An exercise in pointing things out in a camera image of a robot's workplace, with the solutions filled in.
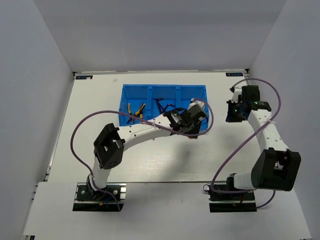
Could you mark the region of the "dark hex key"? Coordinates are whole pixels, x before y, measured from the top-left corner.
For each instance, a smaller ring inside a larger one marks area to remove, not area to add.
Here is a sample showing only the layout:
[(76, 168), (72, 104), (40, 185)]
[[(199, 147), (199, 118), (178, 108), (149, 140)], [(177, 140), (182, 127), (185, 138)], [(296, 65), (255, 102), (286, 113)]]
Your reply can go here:
[(174, 104), (168, 103), (163, 109), (162, 109), (162, 113), (166, 113), (168, 111), (168, 109), (171, 108), (175, 108), (176, 106)]

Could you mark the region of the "thin hex key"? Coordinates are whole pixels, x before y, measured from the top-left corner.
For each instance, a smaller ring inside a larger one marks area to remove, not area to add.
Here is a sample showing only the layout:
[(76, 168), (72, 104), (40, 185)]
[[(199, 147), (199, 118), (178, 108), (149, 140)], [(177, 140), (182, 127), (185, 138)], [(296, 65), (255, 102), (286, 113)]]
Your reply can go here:
[(156, 102), (159, 113), (162, 114), (164, 112), (164, 107), (161, 105), (160, 101), (162, 101), (163, 98), (159, 97), (159, 98), (155, 98), (154, 100)]

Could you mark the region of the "yellow-handled needle-nose pliers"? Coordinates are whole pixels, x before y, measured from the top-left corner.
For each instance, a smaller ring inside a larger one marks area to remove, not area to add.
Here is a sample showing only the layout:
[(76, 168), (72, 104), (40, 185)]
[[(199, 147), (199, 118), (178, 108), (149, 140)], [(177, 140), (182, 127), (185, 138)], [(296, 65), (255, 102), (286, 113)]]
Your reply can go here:
[(133, 116), (142, 120), (143, 119), (143, 111), (144, 111), (145, 107), (146, 107), (146, 104), (142, 102), (139, 106), (139, 109), (133, 114)]

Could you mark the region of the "orange-handled small pliers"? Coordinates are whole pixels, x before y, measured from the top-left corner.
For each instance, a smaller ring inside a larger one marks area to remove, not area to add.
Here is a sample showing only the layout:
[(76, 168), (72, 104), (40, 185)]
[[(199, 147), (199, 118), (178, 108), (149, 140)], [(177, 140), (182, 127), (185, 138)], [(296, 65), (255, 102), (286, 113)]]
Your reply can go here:
[(130, 115), (130, 117), (128, 118), (126, 123), (127, 124), (132, 124), (134, 122), (134, 119), (132, 118), (133, 113), (131, 111), (131, 104), (130, 103), (127, 104), (127, 112)]

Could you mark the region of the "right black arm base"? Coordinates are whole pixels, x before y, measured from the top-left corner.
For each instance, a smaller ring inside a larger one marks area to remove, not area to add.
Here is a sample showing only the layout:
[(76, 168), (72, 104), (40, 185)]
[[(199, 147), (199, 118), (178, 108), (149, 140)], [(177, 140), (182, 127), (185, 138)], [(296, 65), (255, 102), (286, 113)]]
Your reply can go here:
[(249, 213), (256, 212), (257, 206), (253, 192), (222, 194), (211, 190), (210, 184), (203, 186), (208, 194), (209, 211), (211, 213)]

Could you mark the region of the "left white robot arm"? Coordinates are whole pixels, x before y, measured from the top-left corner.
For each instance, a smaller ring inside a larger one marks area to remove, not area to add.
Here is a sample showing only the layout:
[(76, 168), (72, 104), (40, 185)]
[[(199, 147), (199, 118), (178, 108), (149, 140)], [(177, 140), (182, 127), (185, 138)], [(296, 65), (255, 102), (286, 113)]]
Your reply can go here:
[(197, 138), (206, 118), (204, 109), (194, 104), (182, 112), (173, 109), (143, 123), (120, 127), (107, 124), (93, 143), (95, 160), (88, 177), (88, 193), (96, 200), (105, 196), (110, 171), (122, 162), (123, 153), (129, 148), (178, 134)]

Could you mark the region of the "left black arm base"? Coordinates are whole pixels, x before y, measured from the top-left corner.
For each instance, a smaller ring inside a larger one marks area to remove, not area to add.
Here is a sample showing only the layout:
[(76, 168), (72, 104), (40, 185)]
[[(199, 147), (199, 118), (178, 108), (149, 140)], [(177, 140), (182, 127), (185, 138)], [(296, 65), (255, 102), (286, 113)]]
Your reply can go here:
[(126, 198), (126, 183), (109, 183), (105, 188), (106, 191), (111, 192), (118, 204), (107, 193), (100, 191), (93, 191), (89, 189), (86, 183), (78, 183), (76, 187), (73, 212), (118, 212), (121, 211)]

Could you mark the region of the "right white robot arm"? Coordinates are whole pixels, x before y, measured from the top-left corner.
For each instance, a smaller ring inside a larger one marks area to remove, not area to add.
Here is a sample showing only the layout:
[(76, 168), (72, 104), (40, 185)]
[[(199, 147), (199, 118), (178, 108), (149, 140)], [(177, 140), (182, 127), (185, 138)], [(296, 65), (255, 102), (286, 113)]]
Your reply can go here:
[(226, 195), (236, 200), (244, 190), (291, 191), (301, 155), (291, 151), (283, 142), (275, 122), (271, 120), (272, 109), (268, 102), (260, 100), (257, 85), (232, 87), (230, 90), (233, 96), (227, 101), (226, 122), (247, 121), (256, 133), (261, 153), (250, 172), (231, 174), (233, 182), (225, 187)]

